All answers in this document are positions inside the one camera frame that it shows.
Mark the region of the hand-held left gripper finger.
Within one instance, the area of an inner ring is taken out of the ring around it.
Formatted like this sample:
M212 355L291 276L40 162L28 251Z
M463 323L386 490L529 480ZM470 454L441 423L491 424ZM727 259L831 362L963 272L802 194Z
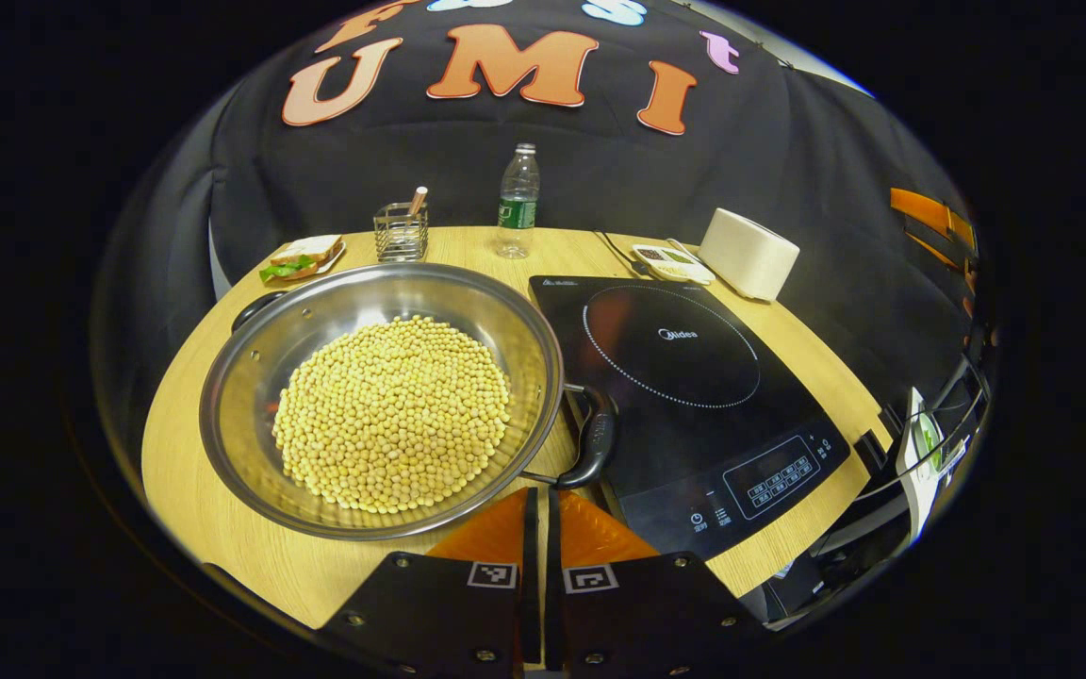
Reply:
M538 491L380 559L316 637L396 678L516 678L540 658Z
M662 554L551 490L546 667L568 678L741 678L765 628L693 552Z

